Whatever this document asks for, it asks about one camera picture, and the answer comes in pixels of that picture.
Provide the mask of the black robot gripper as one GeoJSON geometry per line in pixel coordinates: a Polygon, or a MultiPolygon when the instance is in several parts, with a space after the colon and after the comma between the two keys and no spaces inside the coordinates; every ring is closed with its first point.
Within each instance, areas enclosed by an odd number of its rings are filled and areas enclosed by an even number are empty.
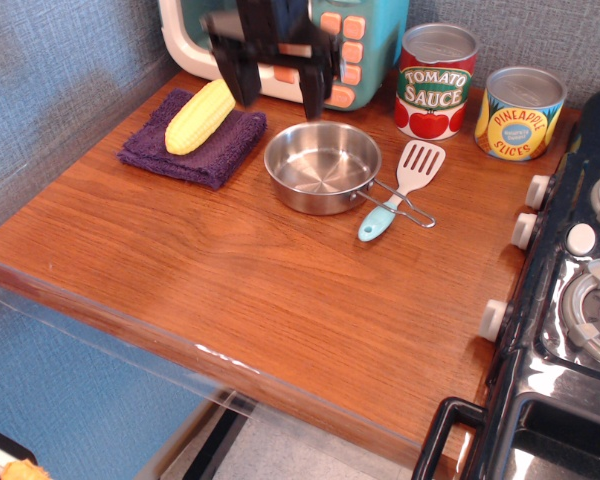
{"type": "Polygon", "coordinates": [[[309,6],[308,1],[238,1],[201,17],[221,76],[241,106],[251,106],[260,95],[260,64],[303,65],[305,117],[321,117],[340,71],[339,43],[311,20],[309,6]]]}

